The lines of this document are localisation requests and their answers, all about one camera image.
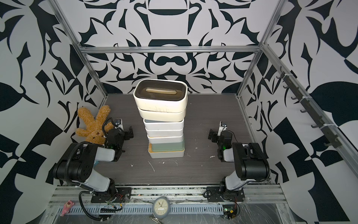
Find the white box bamboo lid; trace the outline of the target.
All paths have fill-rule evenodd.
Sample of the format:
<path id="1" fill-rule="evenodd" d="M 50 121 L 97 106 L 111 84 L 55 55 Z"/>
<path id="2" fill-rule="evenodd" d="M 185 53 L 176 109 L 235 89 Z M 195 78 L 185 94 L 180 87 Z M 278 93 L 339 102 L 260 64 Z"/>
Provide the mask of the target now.
<path id="1" fill-rule="evenodd" d="M 147 136 L 154 138 L 154 137 L 180 137 L 183 135 L 184 129 L 179 130 L 148 130 L 145 129 L 147 132 Z"/>
<path id="2" fill-rule="evenodd" d="M 153 145 L 149 144 L 148 153 L 153 159 L 163 159 L 163 158 L 180 158 L 184 156 L 185 149 L 182 151 L 160 151 L 154 152 Z"/>
<path id="3" fill-rule="evenodd" d="M 184 135 L 170 137 L 150 137 L 147 136 L 151 144 L 178 143 L 184 140 Z"/>

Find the white box grey lid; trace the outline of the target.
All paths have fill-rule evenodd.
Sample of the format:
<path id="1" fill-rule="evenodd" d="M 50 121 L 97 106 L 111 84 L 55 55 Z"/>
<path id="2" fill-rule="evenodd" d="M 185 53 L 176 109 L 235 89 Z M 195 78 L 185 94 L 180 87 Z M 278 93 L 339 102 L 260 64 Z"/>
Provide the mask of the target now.
<path id="1" fill-rule="evenodd" d="M 146 130 L 162 131 L 162 130 L 182 130 L 184 128 L 184 120 L 179 122 L 164 122 L 143 119 Z"/>

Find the green tissue box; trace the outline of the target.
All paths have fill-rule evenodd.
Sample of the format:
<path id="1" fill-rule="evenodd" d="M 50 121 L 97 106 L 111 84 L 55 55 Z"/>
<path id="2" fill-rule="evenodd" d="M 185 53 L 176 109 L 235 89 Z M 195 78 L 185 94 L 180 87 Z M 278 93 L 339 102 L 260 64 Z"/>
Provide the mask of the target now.
<path id="1" fill-rule="evenodd" d="M 175 143 L 156 143 L 150 144 L 150 150 L 153 152 L 174 152 L 185 150 L 184 141 Z"/>

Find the white box bamboo lid front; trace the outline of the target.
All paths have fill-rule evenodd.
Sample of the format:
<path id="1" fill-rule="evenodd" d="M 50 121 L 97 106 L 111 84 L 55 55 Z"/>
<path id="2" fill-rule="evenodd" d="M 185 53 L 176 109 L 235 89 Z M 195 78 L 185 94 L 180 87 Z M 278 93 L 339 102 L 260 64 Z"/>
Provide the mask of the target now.
<path id="1" fill-rule="evenodd" d="M 154 152 L 153 145 L 149 144 L 148 153 L 153 159 L 163 159 L 163 158 L 180 158 L 184 156 L 185 149 L 182 151 L 160 151 Z"/>

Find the cream box dark clear lid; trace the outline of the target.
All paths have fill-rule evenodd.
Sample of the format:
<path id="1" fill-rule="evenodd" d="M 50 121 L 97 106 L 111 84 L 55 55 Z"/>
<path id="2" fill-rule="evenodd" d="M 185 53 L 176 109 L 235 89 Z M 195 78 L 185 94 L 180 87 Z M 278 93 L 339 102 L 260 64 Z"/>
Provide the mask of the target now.
<path id="1" fill-rule="evenodd" d="M 145 79 L 133 93 L 137 107 L 143 111 L 179 113 L 187 106 L 188 86 L 181 81 Z"/>

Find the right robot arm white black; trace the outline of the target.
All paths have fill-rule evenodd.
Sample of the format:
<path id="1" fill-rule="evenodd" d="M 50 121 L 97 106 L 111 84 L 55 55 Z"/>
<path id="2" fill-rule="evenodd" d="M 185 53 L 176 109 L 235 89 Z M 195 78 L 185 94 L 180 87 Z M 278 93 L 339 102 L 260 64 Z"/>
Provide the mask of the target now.
<path id="1" fill-rule="evenodd" d="M 269 179 L 270 168 L 258 143 L 233 141 L 231 131 L 209 131 L 208 139 L 218 145 L 221 162 L 233 162 L 235 170 L 220 182 L 220 192 L 241 190 L 248 183 L 260 183 Z"/>

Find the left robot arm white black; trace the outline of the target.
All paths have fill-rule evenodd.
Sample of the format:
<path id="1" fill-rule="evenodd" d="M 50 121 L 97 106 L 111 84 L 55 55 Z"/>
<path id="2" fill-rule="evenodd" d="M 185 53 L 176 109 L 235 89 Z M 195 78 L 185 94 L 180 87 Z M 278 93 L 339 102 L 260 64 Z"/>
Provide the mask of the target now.
<path id="1" fill-rule="evenodd" d="M 132 127 L 128 131 L 112 129 L 107 134 L 105 145 L 90 142 L 72 143 L 54 166 L 55 179 L 97 193 L 115 195 L 114 180 L 94 170 L 98 161 L 117 162 L 124 152 L 123 144 L 134 137 Z"/>

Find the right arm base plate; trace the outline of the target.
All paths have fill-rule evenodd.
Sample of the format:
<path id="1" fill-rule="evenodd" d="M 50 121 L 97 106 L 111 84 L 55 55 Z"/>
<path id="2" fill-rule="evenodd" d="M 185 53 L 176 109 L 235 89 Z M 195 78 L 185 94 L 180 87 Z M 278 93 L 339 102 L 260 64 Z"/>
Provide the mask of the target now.
<path id="1" fill-rule="evenodd" d="M 243 202 L 245 194 L 240 191 L 222 191 L 220 187 L 206 187 L 203 197 L 209 202 Z"/>

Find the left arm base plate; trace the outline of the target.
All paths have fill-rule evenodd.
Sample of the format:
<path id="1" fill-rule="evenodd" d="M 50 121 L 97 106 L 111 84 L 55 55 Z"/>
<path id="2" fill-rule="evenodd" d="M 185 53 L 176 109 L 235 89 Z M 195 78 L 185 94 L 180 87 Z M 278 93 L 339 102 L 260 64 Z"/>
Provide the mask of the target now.
<path id="1" fill-rule="evenodd" d="M 95 192 L 91 198 L 92 203 L 105 203 L 111 201 L 113 203 L 123 203 L 131 198 L 131 187 L 116 187 L 114 192 Z"/>

